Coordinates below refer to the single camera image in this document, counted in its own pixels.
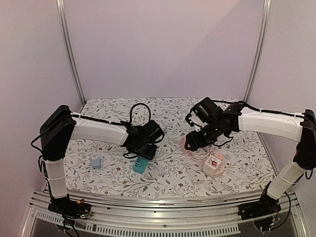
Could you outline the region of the teal power strip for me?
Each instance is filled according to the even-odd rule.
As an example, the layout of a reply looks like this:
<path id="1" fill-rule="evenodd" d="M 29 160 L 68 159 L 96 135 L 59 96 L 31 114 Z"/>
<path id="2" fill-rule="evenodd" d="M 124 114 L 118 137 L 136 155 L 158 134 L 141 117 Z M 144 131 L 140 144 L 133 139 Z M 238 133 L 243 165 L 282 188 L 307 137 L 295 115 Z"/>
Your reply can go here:
<path id="1" fill-rule="evenodd" d="M 143 157 L 137 157 L 133 164 L 133 171 L 138 174 L 143 174 L 146 170 L 148 163 L 148 159 L 145 159 Z"/>

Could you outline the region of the pink round power socket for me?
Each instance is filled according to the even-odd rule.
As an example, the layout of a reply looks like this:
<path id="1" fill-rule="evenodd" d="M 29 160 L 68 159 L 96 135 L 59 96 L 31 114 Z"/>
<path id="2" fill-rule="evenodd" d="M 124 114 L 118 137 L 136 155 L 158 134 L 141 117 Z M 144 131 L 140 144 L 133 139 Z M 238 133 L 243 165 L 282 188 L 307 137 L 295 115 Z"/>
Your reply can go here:
<path id="1" fill-rule="evenodd" d="M 217 176 L 219 176 L 219 175 L 223 172 L 223 170 L 224 170 L 224 164 L 223 164 L 223 161 L 222 161 L 222 163 L 221 163 L 221 165 L 219 166 L 217 172 L 216 172 L 214 175 L 211 175 L 210 177 L 217 177 Z"/>

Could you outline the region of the pink cube socket adapter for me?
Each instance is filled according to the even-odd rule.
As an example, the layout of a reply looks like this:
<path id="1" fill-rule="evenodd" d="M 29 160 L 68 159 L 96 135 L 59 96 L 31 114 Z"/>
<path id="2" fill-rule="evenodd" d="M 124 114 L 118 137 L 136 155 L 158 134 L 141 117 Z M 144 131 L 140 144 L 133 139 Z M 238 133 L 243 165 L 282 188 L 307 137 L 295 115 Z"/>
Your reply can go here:
<path id="1" fill-rule="evenodd" d="M 189 155 L 191 151 L 185 149 L 185 143 L 186 143 L 186 136 L 183 136 L 180 140 L 180 151 L 185 155 Z"/>

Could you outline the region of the white cube socket adapter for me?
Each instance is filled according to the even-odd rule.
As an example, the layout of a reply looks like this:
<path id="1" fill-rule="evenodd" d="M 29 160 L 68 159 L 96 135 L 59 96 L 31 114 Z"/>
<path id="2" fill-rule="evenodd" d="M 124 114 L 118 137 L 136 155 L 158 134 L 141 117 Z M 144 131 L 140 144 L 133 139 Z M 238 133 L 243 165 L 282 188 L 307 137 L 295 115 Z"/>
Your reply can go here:
<path id="1" fill-rule="evenodd" d="M 204 161 L 203 166 L 202 166 L 202 170 L 204 173 L 206 173 L 209 176 L 214 175 L 217 172 L 221 163 L 222 163 L 222 161 L 220 159 L 211 155 L 209 158 L 207 158 Z"/>

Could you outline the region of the orange usb charger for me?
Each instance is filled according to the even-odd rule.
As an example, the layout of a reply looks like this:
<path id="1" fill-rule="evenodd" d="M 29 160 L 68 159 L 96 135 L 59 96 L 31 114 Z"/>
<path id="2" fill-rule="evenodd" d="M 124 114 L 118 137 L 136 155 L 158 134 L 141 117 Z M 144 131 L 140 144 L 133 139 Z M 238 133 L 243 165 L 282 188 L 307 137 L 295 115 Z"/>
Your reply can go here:
<path id="1" fill-rule="evenodd" d="M 213 155 L 219 160 L 224 160 L 224 156 L 221 153 L 214 153 Z"/>

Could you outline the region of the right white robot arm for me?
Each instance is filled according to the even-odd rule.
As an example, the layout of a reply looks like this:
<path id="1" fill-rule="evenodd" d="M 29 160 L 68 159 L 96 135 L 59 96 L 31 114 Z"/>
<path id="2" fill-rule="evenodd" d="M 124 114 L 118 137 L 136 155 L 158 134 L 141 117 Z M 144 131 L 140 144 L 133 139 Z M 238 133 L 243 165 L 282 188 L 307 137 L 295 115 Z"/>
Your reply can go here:
<path id="1" fill-rule="evenodd" d="M 220 136 L 232 140 L 232 132 L 257 133 L 278 168 L 255 205 L 259 215 L 266 215 L 274 200 L 316 167 L 316 114 L 311 109 L 295 113 L 255 108 L 244 101 L 228 102 L 225 109 L 220 104 L 206 97 L 193 105 L 185 120 L 194 130 L 186 135 L 184 147 L 196 151 L 215 145 Z"/>

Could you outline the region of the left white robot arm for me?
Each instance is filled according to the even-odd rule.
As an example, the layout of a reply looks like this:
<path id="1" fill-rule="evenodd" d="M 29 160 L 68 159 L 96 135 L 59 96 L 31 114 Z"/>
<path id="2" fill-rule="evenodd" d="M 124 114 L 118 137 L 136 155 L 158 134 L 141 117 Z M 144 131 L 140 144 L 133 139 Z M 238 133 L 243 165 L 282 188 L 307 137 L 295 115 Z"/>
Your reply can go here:
<path id="1" fill-rule="evenodd" d="M 63 159 L 71 140 L 110 143 L 126 149 L 122 155 L 125 159 L 152 160 L 164 136 L 161 127 L 151 118 L 144 125 L 133 125 L 131 120 L 112 122 L 83 116 L 61 105 L 40 127 L 39 135 L 30 145 L 40 152 L 54 206 L 62 214 L 70 214 L 74 207 L 67 199 Z"/>

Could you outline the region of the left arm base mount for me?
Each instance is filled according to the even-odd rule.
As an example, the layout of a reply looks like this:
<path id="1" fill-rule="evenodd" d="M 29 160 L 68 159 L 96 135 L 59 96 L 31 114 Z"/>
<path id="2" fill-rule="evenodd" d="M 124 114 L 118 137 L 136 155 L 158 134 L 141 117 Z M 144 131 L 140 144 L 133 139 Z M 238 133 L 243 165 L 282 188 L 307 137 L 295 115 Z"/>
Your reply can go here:
<path id="1" fill-rule="evenodd" d="M 48 210 L 72 219 L 86 219 L 91 212 L 91 205 L 84 199 L 70 200 L 69 195 L 62 198 L 51 198 Z"/>

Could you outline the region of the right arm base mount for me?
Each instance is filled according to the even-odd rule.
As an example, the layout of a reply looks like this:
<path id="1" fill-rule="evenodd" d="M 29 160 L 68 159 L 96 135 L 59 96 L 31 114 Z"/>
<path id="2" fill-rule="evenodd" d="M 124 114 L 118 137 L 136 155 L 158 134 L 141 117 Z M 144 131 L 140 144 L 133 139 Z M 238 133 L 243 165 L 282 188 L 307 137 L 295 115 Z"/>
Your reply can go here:
<path id="1" fill-rule="evenodd" d="M 281 211 L 278 199 L 273 199 L 267 195 L 264 190 L 258 201 L 240 204 L 238 206 L 238 215 L 242 220 L 257 218 Z"/>

